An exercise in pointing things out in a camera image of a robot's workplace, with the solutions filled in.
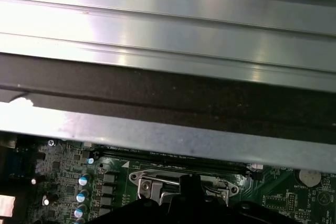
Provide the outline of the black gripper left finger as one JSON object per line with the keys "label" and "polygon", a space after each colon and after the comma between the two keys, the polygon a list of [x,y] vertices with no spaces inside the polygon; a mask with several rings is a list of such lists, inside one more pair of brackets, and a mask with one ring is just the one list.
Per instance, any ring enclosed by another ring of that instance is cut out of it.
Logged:
{"label": "black gripper left finger", "polygon": [[143,197],[98,217],[98,223],[191,223],[191,175],[180,177],[179,188],[168,205]]}

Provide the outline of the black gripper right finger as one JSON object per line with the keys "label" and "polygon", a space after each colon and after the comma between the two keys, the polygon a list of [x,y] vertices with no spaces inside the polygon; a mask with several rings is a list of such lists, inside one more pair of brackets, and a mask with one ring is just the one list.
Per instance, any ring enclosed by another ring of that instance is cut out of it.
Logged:
{"label": "black gripper right finger", "polygon": [[191,175],[191,223],[291,223],[291,218],[251,201],[229,207],[218,197],[205,196],[199,175]]}

